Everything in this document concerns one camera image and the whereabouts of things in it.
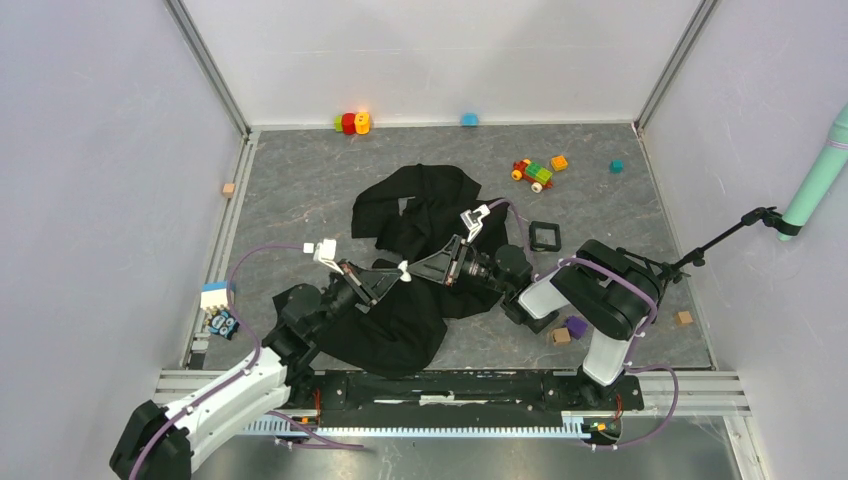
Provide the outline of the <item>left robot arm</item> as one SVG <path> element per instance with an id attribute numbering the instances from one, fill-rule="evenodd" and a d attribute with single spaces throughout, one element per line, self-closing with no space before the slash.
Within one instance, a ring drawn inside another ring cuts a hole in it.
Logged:
<path id="1" fill-rule="evenodd" d="M 148 400 L 131 414 L 109 460 L 121 479 L 189 479 L 223 444 L 285 403 L 306 405 L 317 339 L 358 306 L 376 305 L 411 276 L 407 262 L 362 269 L 344 261 L 324 289 L 299 284 L 283 294 L 273 330 L 253 353 L 204 387 L 160 406 Z"/>

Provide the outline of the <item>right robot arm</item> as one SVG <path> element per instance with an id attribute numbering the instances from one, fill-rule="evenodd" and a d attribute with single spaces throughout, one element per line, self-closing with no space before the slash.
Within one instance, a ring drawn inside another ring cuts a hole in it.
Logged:
<path id="1" fill-rule="evenodd" d="M 602 408 L 617 396 L 635 337 L 656 317 L 667 287 L 664 268 L 623 248 L 588 240 L 574 256 L 540 275 L 519 246 L 506 244 L 489 256 L 455 236 L 441 251 L 403 271 L 445 287 L 496 292 L 507 316 L 534 332 L 562 308 L 575 308 L 594 329 L 578 370 L 578 396 L 585 405 Z"/>

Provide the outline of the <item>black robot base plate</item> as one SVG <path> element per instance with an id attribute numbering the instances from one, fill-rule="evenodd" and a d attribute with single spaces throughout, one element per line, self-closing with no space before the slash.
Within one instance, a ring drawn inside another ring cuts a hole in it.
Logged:
<path id="1" fill-rule="evenodd" d="M 331 370 L 293 387 L 283 407 L 315 411 L 322 427 L 555 427 L 565 412 L 609 418 L 645 402 L 633 375 L 592 387 L 570 371 L 432 370 L 386 379 Z"/>

